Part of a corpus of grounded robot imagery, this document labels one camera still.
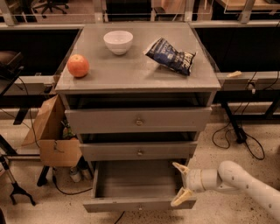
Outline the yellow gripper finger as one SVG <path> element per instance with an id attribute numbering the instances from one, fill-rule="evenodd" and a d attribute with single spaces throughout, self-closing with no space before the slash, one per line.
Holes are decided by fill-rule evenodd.
<path id="1" fill-rule="evenodd" d="M 189 172 L 189 168 L 185 165 L 179 164 L 177 162 L 173 162 L 172 165 L 177 168 L 183 175 L 187 175 Z"/>
<path id="2" fill-rule="evenodd" d="M 193 192 L 190 189 L 181 187 L 177 195 L 171 201 L 171 206 L 177 207 L 181 205 L 183 202 L 189 200 L 192 196 L 193 196 Z"/>

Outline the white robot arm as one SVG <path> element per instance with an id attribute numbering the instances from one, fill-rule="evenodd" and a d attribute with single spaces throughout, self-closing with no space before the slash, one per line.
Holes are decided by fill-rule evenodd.
<path id="1" fill-rule="evenodd" d="M 280 192 L 246 172 L 233 161 L 223 161 L 217 169 L 189 169 L 173 162 L 179 170 L 183 186 L 171 201 L 177 207 L 189 200 L 194 193 L 216 191 L 218 193 L 245 192 L 277 221 L 280 221 Z"/>

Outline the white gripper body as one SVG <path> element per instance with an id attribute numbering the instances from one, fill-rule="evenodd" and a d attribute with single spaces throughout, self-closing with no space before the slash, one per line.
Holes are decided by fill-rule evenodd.
<path id="1" fill-rule="evenodd" d="M 215 169 L 191 169 L 185 176 L 185 187 L 195 193 L 215 190 L 220 184 Z"/>

